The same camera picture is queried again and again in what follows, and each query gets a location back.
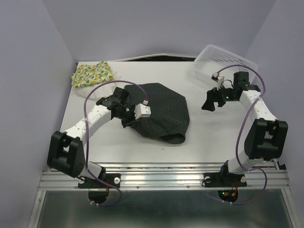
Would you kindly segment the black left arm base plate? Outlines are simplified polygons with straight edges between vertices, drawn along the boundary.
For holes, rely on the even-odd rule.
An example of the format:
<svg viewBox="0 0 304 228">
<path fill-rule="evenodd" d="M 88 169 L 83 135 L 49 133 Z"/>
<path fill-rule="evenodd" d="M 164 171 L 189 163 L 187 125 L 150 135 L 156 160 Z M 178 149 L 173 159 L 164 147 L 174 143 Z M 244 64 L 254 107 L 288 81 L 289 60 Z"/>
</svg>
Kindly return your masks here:
<svg viewBox="0 0 304 228">
<path fill-rule="evenodd" d="M 88 200 L 91 205 L 97 207 L 112 206 L 119 203 L 122 199 L 120 192 L 121 174 L 107 173 L 103 182 L 104 185 L 96 179 L 81 177 L 78 180 L 78 189 L 88 190 Z"/>
</svg>

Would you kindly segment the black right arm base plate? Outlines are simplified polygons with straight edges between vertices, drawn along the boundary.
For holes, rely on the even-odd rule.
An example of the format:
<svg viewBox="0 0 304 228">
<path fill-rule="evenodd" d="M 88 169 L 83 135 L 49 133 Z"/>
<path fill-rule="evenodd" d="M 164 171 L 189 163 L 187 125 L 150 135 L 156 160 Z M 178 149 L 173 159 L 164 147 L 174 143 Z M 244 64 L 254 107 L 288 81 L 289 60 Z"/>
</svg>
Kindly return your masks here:
<svg viewBox="0 0 304 228">
<path fill-rule="evenodd" d="M 218 190 L 219 198 L 229 203 L 235 203 L 238 199 L 238 188 L 246 187 L 247 182 L 243 174 L 206 172 L 203 173 L 202 186 L 206 188 L 221 188 L 221 190 Z"/>
</svg>

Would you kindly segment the white pleated skirt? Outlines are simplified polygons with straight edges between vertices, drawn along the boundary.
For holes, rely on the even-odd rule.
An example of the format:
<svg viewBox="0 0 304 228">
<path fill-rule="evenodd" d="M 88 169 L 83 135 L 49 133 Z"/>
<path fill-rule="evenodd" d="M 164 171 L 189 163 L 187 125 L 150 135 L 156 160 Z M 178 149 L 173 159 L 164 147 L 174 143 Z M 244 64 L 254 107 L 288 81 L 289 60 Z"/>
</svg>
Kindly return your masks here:
<svg viewBox="0 0 304 228">
<path fill-rule="evenodd" d="M 75 88 L 72 85 L 71 91 L 74 92 L 79 97 L 86 98 L 89 95 L 89 93 L 97 86 L 98 86 L 98 84 L 85 86 L 82 88 Z M 98 88 L 97 90 L 95 90 L 90 95 L 89 99 L 97 101 L 98 99 L 100 99 L 102 97 L 108 97 L 113 94 L 116 87 L 117 87 L 117 83 L 111 83 L 111 84 L 102 86 L 102 87 Z"/>
</svg>

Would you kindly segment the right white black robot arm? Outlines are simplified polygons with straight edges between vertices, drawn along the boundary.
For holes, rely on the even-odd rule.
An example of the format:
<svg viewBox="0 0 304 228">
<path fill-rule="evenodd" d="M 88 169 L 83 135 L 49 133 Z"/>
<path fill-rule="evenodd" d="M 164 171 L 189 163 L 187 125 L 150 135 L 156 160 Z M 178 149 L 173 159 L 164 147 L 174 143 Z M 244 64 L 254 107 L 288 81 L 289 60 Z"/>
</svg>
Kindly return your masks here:
<svg viewBox="0 0 304 228">
<path fill-rule="evenodd" d="M 277 159 L 282 155 L 288 124 L 278 120 L 262 99 L 262 92 L 257 85 L 249 81 L 249 73 L 239 71 L 233 74 L 232 86 L 224 87 L 224 77 L 215 75 L 218 85 L 207 92 L 203 110 L 215 111 L 215 105 L 222 107 L 226 102 L 240 102 L 247 113 L 245 120 L 252 125 L 244 141 L 244 149 L 236 151 L 233 159 L 227 160 L 219 172 L 204 174 L 206 187 L 230 186 L 239 183 L 246 185 L 245 172 L 263 161 Z"/>
</svg>

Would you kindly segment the black skirt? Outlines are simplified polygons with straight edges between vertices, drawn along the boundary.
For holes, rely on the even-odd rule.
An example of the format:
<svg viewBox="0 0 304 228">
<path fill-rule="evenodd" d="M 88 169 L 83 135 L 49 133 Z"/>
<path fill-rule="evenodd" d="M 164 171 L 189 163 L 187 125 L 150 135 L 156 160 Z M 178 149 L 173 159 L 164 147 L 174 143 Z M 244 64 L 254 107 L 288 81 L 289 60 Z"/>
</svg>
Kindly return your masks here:
<svg viewBox="0 0 304 228">
<path fill-rule="evenodd" d="M 160 83 L 140 85 L 149 98 L 150 117 L 133 121 L 129 126 L 140 136 L 170 144 L 185 142 L 190 124 L 186 98 Z"/>
</svg>

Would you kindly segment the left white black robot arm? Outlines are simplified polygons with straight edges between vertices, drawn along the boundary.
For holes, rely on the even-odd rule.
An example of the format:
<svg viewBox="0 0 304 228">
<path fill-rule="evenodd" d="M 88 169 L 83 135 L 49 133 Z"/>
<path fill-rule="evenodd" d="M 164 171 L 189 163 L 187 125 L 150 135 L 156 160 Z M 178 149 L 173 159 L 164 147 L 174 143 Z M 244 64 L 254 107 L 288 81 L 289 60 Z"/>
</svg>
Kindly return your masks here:
<svg viewBox="0 0 304 228">
<path fill-rule="evenodd" d="M 105 184 L 105 168 L 89 161 L 89 139 L 104 124 L 118 118 L 125 125 L 140 117 L 143 104 L 127 104 L 129 92 L 116 88 L 113 95 L 99 99 L 90 112 L 71 128 L 52 134 L 47 157 L 47 165 L 72 178 L 89 178 L 95 187 Z"/>
</svg>

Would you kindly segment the lemon print skirt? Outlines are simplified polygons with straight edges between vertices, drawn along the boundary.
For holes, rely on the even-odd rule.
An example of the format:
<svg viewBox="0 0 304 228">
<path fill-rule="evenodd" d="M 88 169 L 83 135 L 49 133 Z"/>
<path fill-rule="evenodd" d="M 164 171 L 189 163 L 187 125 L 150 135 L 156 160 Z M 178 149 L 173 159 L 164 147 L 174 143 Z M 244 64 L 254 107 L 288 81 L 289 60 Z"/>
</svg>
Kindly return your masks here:
<svg viewBox="0 0 304 228">
<path fill-rule="evenodd" d="M 80 64 L 71 79 L 74 88 L 83 88 L 112 81 L 114 75 L 107 61 L 101 61 L 93 65 Z"/>
</svg>

